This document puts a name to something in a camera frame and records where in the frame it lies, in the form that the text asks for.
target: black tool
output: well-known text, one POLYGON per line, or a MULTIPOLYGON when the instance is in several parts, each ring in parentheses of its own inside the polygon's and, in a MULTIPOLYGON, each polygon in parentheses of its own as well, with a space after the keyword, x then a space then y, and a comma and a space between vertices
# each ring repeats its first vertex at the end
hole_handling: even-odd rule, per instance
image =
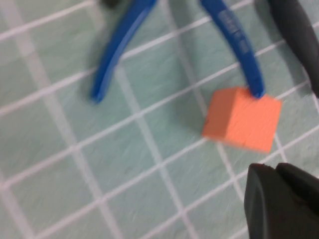
POLYGON ((282 36, 308 73, 319 98, 319 43, 311 22, 298 0, 268 0, 282 36))

